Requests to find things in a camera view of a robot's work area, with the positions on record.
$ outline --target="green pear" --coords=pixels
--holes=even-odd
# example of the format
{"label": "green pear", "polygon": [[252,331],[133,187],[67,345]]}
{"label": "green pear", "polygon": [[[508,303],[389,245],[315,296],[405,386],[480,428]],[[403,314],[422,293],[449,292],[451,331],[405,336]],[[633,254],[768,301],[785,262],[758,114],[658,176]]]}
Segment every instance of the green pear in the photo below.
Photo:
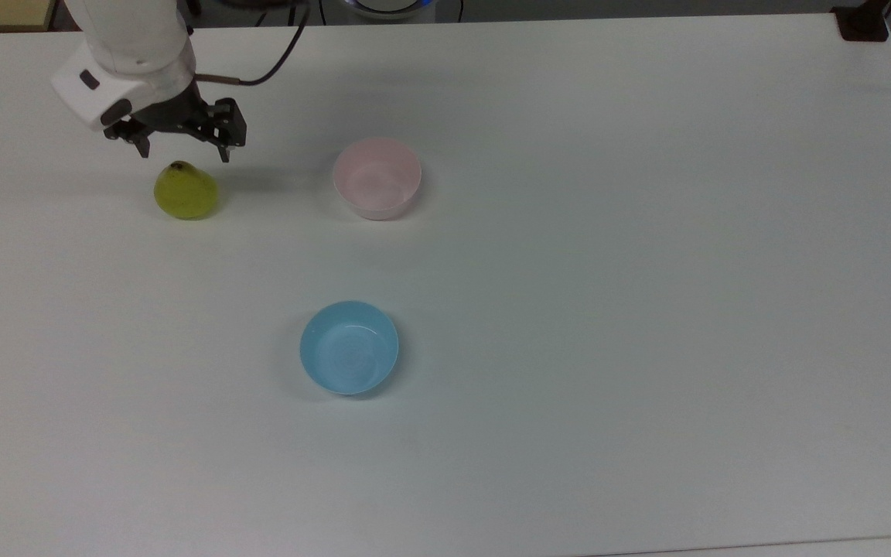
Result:
{"label": "green pear", "polygon": [[219,186],[203,170],[184,161],[171,162],[153,184],[156,204],[172,217],[201,218],[219,201]]}

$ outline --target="pink bowl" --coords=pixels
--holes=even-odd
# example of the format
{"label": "pink bowl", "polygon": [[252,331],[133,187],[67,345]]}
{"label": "pink bowl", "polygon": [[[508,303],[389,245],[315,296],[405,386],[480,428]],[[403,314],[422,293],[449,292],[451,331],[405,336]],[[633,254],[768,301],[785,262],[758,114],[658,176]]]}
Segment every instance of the pink bowl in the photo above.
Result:
{"label": "pink bowl", "polygon": [[408,209],[422,181],[418,157],[403,142],[392,138],[365,138],[354,142],[336,159],[336,191],[354,213],[385,220]]}

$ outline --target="table surface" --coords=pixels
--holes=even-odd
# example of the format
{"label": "table surface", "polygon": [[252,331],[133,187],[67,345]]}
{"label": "table surface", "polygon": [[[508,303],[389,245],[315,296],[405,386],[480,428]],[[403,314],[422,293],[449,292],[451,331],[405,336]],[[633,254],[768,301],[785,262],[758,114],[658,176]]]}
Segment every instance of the table surface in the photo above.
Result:
{"label": "table surface", "polygon": [[643,557],[891,557],[891,538],[644,553]]}
{"label": "table surface", "polygon": [[[290,29],[201,29],[255,77]],[[247,147],[130,145],[0,36],[0,555],[568,556],[891,535],[891,42],[832,15],[309,29]],[[340,205],[341,148],[424,168]],[[174,159],[219,180],[173,220]],[[298,339],[362,299],[379,392]]]}
{"label": "table surface", "polygon": [[56,0],[0,0],[0,31],[46,31]]}

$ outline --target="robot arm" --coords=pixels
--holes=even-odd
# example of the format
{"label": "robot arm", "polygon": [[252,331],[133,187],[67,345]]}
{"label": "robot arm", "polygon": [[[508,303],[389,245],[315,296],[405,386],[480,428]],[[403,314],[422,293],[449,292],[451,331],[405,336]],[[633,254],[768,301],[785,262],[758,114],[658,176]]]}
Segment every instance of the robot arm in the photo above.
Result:
{"label": "robot arm", "polygon": [[188,134],[223,162],[247,126],[236,101],[208,105],[195,81],[191,41],[174,0],[67,0],[85,42],[53,75],[60,98],[90,129],[149,155],[153,132]]}

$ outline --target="floor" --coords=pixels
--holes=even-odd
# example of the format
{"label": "floor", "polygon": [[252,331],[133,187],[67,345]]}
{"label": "floor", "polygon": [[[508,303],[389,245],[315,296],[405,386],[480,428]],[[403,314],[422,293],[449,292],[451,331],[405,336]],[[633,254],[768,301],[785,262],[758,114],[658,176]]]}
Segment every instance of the floor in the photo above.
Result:
{"label": "floor", "polygon": [[[343,0],[315,2],[309,25],[346,25],[349,21]],[[201,27],[251,27],[261,13],[227,7],[218,0],[196,0],[199,15],[191,14],[185,0],[178,9],[189,25]],[[460,6],[464,22],[524,21],[551,19],[675,17],[676,15],[735,15],[827,13],[835,5],[857,5],[859,0],[439,0],[435,5],[436,22],[459,20]],[[288,11],[266,14],[263,26],[288,25]],[[53,19],[54,29],[73,29],[70,15],[60,5]]]}

